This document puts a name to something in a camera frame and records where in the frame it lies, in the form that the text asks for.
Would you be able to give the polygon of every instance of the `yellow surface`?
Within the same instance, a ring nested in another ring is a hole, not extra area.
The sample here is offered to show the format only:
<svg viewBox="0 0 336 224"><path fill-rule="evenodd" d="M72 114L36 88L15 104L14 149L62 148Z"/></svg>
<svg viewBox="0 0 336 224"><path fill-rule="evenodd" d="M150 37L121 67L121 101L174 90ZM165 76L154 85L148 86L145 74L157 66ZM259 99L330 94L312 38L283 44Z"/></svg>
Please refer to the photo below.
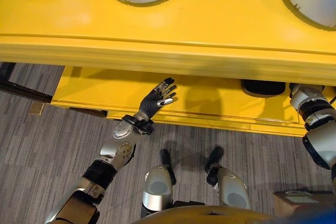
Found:
<svg viewBox="0 0 336 224"><path fill-rule="evenodd" d="M161 73L132 72L97 68L66 67L53 105L108 110L108 118L122 118L138 111L141 100L157 83ZM254 98L240 88L240 81L215 77L173 75L178 100L164 107L153 119L174 123L304 135L303 122L289 103L289 90L272 98ZM326 88L328 98L334 95Z"/></svg>
<svg viewBox="0 0 336 224"><path fill-rule="evenodd" d="M334 85L336 33L282 0L0 0L0 60Z"/></svg>

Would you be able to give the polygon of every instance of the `black object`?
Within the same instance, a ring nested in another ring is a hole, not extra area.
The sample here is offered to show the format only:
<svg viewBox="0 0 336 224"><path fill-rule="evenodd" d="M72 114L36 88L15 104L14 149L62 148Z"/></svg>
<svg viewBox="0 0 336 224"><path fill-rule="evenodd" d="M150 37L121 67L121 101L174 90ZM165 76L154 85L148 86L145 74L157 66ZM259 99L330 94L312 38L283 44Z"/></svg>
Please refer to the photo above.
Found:
<svg viewBox="0 0 336 224"><path fill-rule="evenodd" d="M173 207L185 207L185 206L205 206L203 202L198 201L175 201Z"/></svg>
<svg viewBox="0 0 336 224"><path fill-rule="evenodd" d="M243 91L252 97L274 97L284 93L285 82L242 80Z"/></svg>
<svg viewBox="0 0 336 224"><path fill-rule="evenodd" d="M211 164L219 163L219 160L221 160L221 158L223 157L223 153L224 153L223 148L221 148L219 146L217 146L213 149L213 151L211 152L211 154L210 154L210 156L209 156L209 158L206 162L205 168L204 168L204 171L206 173L209 173Z"/></svg>
<svg viewBox="0 0 336 224"><path fill-rule="evenodd" d="M331 168L331 179L334 180L336 178L336 164L334 164Z"/></svg>
<svg viewBox="0 0 336 224"><path fill-rule="evenodd" d="M96 210L95 213L92 215L88 224L96 224L99 219L99 216L100 216L100 213L98 210Z"/></svg>
<svg viewBox="0 0 336 224"><path fill-rule="evenodd" d="M152 211L152 210L149 210L148 208L146 208L143 204L141 204L141 211L140 211L140 217L141 218L144 218L148 215L151 215L151 214L154 214L156 213L157 211Z"/></svg>
<svg viewBox="0 0 336 224"><path fill-rule="evenodd" d="M307 136L304 136L302 138L303 145L305 146L306 150L310 154L311 158L314 160L314 162L318 165L323 167L324 169L330 170L329 165L323 160L323 158L318 154L318 152L314 149L314 147L311 145L309 139Z"/></svg>
<svg viewBox="0 0 336 224"><path fill-rule="evenodd" d="M112 182L117 170L101 160L95 160L84 173L83 177L97 183L105 190Z"/></svg>
<svg viewBox="0 0 336 224"><path fill-rule="evenodd" d="M82 108L73 108L73 107L70 107L69 110L77 111L77 112L88 114L88 115L98 116L100 118L107 117L106 110L92 110L92 109L82 109Z"/></svg>
<svg viewBox="0 0 336 224"><path fill-rule="evenodd" d="M172 185L176 185L176 178L172 168L169 152L166 149L160 150L161 164L167 167Z"/></svg>
<svg viewBox="0 0 336 224"><path fill-rule="evenodd" d="M208 176L206 177L206 182L211 185L215 186L218 183L217 179L217 174L218 174L219 168L218 167L213 167L209 173Z"/></svg>
<svg viewBox="0 0 336 224"><path fill-rule="evenodd" d="M324 109L333 109L333 106L325 100L310 100L300 107L299 114L305 121L311 114Z"/></svg>
<svg viewBox="0 0 336 224"><path fill-rule="evenodd" d="M154 131L154 128L152 126L154 122L150 119L148 121L144 119L140 121L131 115L125 115L122 119L132 124L144 134L150 135Z"/></svg>
<svg viewBox="0 0 336 224"><path fill-rule="evenodd" d="M206 177L206 182L212 186L215 186L218 182L217 173L219 171L219 165L217 165L216 167L212 167L211 169L210 166L212 164L219 163L219 160L221 160L221 158L223 157L223 153L223 148L219 146L214 148L206 162L204 168L204 171L208 174L208 176Z"/></svg>

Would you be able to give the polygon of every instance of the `robot forearm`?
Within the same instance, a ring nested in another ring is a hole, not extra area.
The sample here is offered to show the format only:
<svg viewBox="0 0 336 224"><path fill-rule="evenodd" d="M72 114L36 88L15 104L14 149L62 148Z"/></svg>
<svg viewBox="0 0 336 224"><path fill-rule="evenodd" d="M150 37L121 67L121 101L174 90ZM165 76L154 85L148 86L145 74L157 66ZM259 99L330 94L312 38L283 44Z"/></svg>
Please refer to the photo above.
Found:
<svg viewBox="0 0 336 224"><path fill-rule="evenodd" d="M99 156L55 206L45 223L95 224L99 217L96 205L117 172L133 157L142 134L151 134L151 117L163 106L172 103L176 93L174 80L160 82L141 102L138 113L125 115L105 142Z"/></svg>
<svg viewBox="0 0 336 224"><path fill-rule="evenodd" d="M117 172L132 159L136 142L140 137L139 131L129 123L122 121L119 126L127 129L128 134L123 138L114 136L105 142L100 155L64 194L51 211L46 223L54 223L57 219L80 224L95 223L93 222L95 218L98 220L99 212L95 205L100 204Z"/></svg>
<svg viewBox="0 0 336 224"><path fill-rule="evenodd" d="M291 84L291 105L305 121L303 144L315 163L332 171L336 193L336 110L322 94L323 86Z"/></svg>

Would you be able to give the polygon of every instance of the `gray carpet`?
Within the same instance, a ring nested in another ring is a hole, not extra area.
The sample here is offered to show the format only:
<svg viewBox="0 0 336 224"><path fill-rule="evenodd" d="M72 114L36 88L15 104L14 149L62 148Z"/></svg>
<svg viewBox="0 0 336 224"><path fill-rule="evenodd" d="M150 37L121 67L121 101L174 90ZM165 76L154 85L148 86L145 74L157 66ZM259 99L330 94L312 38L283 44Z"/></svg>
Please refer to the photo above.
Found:
<svg viewBox="0 0 336 224"><path fill-rule="evenodd" d="M53 94L61 72L57 66L19 64L11 80ZM42 116L28 115L29 100L2 92L0 104L1 223L43 223L99 153L116 123L50 105ZM203 172L216 145L225 150L221 164L246 182L256 211L274 212L274 191L331 190L329 171L315 165L300 138L156 124L155 132L141 138L133 161L108 188L98 223L139 218L144 175L159 164L161 148L172 156L175 200L218 204Z"/></svg>

